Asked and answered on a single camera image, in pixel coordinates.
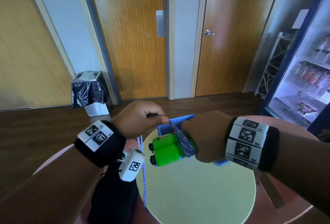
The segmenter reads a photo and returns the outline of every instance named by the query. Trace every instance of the glass refrigerator door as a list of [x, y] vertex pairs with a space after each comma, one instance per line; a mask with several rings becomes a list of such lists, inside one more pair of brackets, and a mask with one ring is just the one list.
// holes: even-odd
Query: glass refrigerator door
[[323, 0], [268, 108], [307, 129], [330, 102], [330, 0]]

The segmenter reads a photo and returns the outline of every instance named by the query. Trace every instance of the forearm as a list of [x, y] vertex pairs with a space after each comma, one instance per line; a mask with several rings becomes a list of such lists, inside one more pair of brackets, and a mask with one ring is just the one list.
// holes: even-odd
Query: forearm
[[280, 133], [271, 175], [330, 216], [330, 145]]
[[0, 219], [3, 223], [73, 223], [102, 172], [72, 147], [5, 199]]

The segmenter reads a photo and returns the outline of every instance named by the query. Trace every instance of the wooden floor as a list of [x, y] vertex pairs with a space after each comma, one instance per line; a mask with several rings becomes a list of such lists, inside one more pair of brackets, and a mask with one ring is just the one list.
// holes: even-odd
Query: wooden floor
[[[258, 114], [260, 99], [252, 93], [236, 93], [168, 100], [167, 97], [147, 99], [161, 105], [170, 118], [202, 114], [219, 110], [231, 116]], [[109, 108], [111, 117], [118, 114], [131, 100]], [[95, 117], [69, 106], [0, 112], [0, 200], [17, 188], [56, 152], [72, 144], [77, 134]], [[256, 205], [246, 223], [270, 223], [266, 209], [274, 210], [261, 185], [257, 185]], [[302, 223], [330, 223], [317, 210]]]

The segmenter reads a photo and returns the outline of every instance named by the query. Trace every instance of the push plate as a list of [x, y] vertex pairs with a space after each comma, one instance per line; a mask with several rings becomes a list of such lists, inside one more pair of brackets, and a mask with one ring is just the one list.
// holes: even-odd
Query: push plate
[[164, 10], [156, 10], [156, 21], [157, 21], [157, 36], [165, 36], [165, 19]]

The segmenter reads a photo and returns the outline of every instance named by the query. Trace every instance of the wristband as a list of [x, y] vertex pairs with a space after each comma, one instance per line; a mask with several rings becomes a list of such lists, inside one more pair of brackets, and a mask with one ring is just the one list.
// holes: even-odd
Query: wristband
[[237, 117], [232, 120], [225, 137], [229, 161], [252, 170], [270, 172], [278, 155], [277, 128]]
[[96, 121], [78, 134], [74, 145], [87, 159], [103, 168], [118, 160], [126, 138], [108, 121]]

